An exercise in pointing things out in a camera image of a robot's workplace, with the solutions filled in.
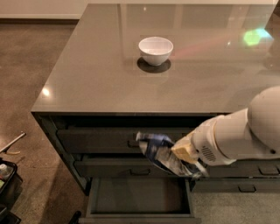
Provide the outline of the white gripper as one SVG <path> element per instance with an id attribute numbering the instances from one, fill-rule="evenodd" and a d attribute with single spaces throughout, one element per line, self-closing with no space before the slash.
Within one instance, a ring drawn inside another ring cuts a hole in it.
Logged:
<path id="1" fill-rule="evenodd" d="M 199 158 L 207 165 L 230 165 L 235 159 L 228 158 L 218 147 L 215 126 L 223 115 L 204 121 L 194 132 L 179 139 L 171 151 L 177 158 L 189 164 L 196 164 Z"/>

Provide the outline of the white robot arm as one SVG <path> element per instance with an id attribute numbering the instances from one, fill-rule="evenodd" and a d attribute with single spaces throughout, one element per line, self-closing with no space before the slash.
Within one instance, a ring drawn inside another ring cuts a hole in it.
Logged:
<path id="1" fill-rule="evenodd" d="M 204 121 L 171 151 L 188 163 L 211 166 L 280 158 L 280 87 L 263 90 L 245 109 Z"/>

